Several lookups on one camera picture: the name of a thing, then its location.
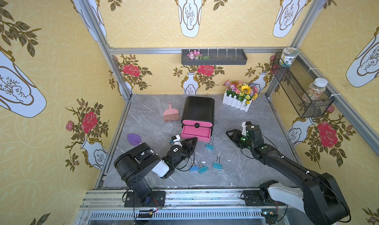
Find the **teal binder clip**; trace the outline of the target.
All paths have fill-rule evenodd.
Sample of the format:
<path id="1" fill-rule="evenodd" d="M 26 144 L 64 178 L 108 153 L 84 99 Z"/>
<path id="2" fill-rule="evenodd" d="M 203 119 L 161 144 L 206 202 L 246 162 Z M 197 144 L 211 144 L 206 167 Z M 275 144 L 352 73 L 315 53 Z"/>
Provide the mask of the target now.
<path id="1" fill-rule="evenodd" d="M 211 138 L 210 142 L 206 144 L 205 148 L 208 149 L 208 150 L 213 151 L 214 150 L 213 141 L 214 141 L 214 139 Z"/>
<path id="2" fill-rule="evenodd" d="M 213 163 L 213 168 L 214 169 L 218 169 L 218 170 L 222 170 L 223 169 L 223 165 L 220 164 L 220 160 L 221 160 L 221 156 L 217 155 L 216 161 Z"/>
<path id="3" fill-rule="evenodd" d="M 203 174 L 208 171 L 208 167 L 203 165 L 203 163 L 199 159 L 197 160 L 197 162 L 198 162 L 198 171 L 200 174 Z"/>

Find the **pink top drawer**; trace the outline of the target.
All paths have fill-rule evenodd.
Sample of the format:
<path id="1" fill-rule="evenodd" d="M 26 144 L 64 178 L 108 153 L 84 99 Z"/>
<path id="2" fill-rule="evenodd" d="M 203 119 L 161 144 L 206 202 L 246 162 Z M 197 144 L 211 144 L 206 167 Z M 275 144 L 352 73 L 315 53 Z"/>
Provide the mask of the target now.
<path id="1" fill-rule="evenodd" d="M 208 122 L 208 121 L 184 120 L 182 121 L 182 124 L 186 126 L 193 126 L 195 128 L 200 128 L 200 127 L 212 128 L 213 127 L 213 123 Z"/>

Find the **black drawer cabinet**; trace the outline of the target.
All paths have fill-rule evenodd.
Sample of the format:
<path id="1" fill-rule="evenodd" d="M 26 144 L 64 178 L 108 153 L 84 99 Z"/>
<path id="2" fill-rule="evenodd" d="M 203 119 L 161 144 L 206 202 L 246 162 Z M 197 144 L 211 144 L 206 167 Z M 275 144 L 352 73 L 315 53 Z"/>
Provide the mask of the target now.
<path id="1" fill-rule="evenodd" d="M 213 98 L 196 96 L 186 98 L 181 123 L 184 120 L 208 121 L 212 122 L 214 127 L 214 117 L 215 100 Z"/>

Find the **blue binder clip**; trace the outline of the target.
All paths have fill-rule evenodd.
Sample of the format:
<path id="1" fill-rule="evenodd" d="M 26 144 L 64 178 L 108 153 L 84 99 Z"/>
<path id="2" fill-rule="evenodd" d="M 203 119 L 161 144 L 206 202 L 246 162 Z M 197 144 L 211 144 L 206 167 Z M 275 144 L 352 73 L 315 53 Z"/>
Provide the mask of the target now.
<path id="1" fill-rule="evenodd" d="M 192 173 L 192 172 L 198 172 L 198 170 L 199 170 L 199 167 L 198 167 L 198 165 L 196 164 L 196 162 L 193 160 L 192 161 L 192 166 L 191 166 L 191 168 L 190 168 L 190 172 Z"/>

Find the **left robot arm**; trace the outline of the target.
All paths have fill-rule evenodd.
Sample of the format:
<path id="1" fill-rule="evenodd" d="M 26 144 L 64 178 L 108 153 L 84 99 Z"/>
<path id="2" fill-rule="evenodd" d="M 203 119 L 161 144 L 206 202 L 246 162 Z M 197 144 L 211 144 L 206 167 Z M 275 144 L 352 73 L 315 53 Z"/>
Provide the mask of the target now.
<path id="1" fill-rule="evenodd" d="M 183 171 L 179 165 L 194 156 L 197 137 L 182 139 L 179 135 L 170 140 L 170 149 L 166 156 L 160 157 L 147 143 L 142 143 L 119 156 L 114 167 L 121 180 L 132 190 L 143 206 L 153 200 L 153 191 L 145 177 L 154 172 L 162 179 L 170 177 L 175 170 Z"/>

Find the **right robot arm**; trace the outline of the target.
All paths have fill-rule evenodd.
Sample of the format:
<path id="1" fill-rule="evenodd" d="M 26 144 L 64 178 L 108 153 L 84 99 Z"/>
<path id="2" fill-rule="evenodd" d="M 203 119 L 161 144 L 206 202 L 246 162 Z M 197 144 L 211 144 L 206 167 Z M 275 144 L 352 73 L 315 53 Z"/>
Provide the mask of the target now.
<path id="1" fill-rule="evenodd" d="M 267 189 L 271 199 L 302 211 L 315 225 L 332 225 L 351 217 L 350 209 L 335 178 L 309 170 L 282 154 L 275 146 L 264 142 L 258 125 L 246 122 L 243 130 L 226 132 L 240 149 L 249 149 L 253 158 L 290 179 L 297 188 L 278 183 Z"/>

